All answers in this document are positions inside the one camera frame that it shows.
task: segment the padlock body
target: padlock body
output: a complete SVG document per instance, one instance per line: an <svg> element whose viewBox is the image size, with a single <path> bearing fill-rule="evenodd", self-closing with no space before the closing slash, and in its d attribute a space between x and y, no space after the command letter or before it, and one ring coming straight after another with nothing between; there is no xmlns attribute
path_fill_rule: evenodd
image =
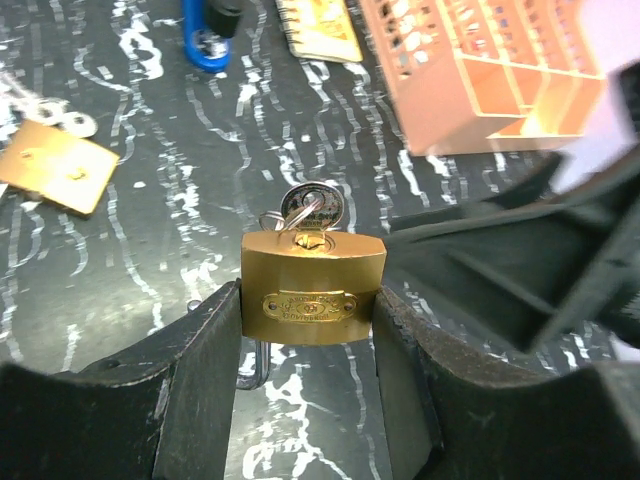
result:
<svg viewBox="0 0 640 480"><path fill-rule="evenodd" d="M327 232L305 249L293 231L242 239L242 332L265 342L331 345L366 339L387 252L382 240Z"/></svg>

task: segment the black cap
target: black cap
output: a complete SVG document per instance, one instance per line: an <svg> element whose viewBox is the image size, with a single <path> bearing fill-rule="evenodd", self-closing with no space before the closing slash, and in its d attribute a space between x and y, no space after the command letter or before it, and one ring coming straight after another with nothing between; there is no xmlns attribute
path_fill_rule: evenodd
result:
<svg viewBox="0 0 640 480"><path fill-rule="evenodd" d="M236 34L242 17L241 0L207 0L204 19L207 26L222 38L232 38Z"/></svg>

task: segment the black marble table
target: black marble table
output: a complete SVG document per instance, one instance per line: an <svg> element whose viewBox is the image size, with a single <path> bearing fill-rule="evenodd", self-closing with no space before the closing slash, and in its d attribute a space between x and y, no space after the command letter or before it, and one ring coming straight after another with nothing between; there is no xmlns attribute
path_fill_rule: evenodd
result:
<svg viewBox="0 0 640 480"><path fill-rule="evenodd" d="M0 200L0 359L36 370L82 369L238 276L242 234L298 182L336 185L342 227L382 235L390 218L486 197L538 162L410 157L354 4L362 64L295 59L274 2L251 0L232 64L215 76L182 53L178 0L0 5L6 68L93 115L94 140L121 156L88 220L17 192ZM19 119L2 102L0 121L6 142ZM525 357L396 287L429 321L505 361L563 373L610 357L591 324ZM237 394L228 478L390 478L370 342L274 345L272 363L265 387Z"/></svg>

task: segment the small notepad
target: small notepad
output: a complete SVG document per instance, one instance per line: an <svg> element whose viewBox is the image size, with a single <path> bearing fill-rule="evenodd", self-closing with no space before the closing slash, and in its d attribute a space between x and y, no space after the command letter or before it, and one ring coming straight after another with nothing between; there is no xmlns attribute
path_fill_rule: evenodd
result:
<svg viewBox="0 0 640 480"><path fill-rule="evenodd" d="M343 0L276 0L291 53L329 62L361 62Z"/></svg>

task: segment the blue object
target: blue object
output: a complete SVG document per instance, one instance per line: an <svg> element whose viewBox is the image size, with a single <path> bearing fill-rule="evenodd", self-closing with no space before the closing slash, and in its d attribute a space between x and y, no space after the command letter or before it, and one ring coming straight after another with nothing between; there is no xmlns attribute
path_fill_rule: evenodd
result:
<svg viewBox="0 0 640 480"><path fill-rule="evenodd" d="M182 0L182 12L184 13L184 52L191 63L208 73L223 71L231 61L231 41L227 38L220 39L226 44L226 53L219 57L205 55L198 46L198 37L201 32L209 29L204 18L205 0Z"/></svg>

